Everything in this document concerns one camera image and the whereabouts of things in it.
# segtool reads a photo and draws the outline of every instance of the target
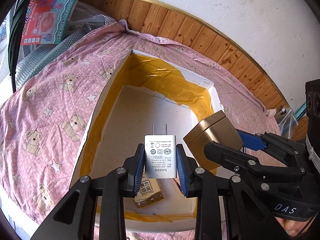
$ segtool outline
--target brown metallic box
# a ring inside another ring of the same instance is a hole
[[[240,150],[243,142],[223,111],[218,111],[200,121],[184,138],[192,155],[199,165],[212,170],[220,165],[208,160],[204,155],[204,146],[212,141]]]

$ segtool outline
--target open box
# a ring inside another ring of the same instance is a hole
[[[70,187],[83,175],[98,178],[121,167],[144,136],[183,137],[205,117],[222,110],[213,82],[189,70],[133,50],[110,76],[88,121]],[[172,232],[195,228],[196,198],[187,199],[173,179],[159,179],[164,200],[138,209],[124,199],[129,231]]]

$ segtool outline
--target star print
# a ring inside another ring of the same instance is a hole
[[[14,182],[15,182],[16,185],[18,183],[21,184],[21,176],[19,176],[16,171],[14,172],[14,175],[12,175],[12,178],[14,179]]]
[[[89,96],[87,96],[86,98],[89,100],[89,104],[93,101],[95,102],[96,101],[96,97],[97,96],[94,96],[93,94],[89,93]]]
[[[43,111],[45,114],[45,117],[52,116],[53,109],[49,109],[49,107],[46,107],[46,109]]]
[[[9,122],[9,125],[10,125],[10,131],[12,130],[12,129],[16,129],[16,122],[11,118],[11,122]]]
[[[60,167],[62,166],[60,163],[56,163],[56,161],[53,159],[52,164],[50,165],[52,168],[54,168],[54,174],[57,175],[57,172],[60,172]]]

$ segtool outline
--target bear print blanket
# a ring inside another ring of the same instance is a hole
[[[90,32],[31,78],[0,108],[0,184],[40,224],[68,191],[84,129],[114,69],[132,49],[212,80],[236,128],[279,133],[274,118],[227,70],[168,39],[127,29]],[[261,162],[275,165],[269,156]]]

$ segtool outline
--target wood paneling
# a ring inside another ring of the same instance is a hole
[[[129,28],[180,42],[219,63],[242,82],[267,109],[287,106],[270,78],[239,48],[181,12],[141,0],[81,0]]]
[[[304,139],[307,136],[308,132],[308,117],[302,117],[299,122],[298,126],[292,136],[292,140],[299,141]]]

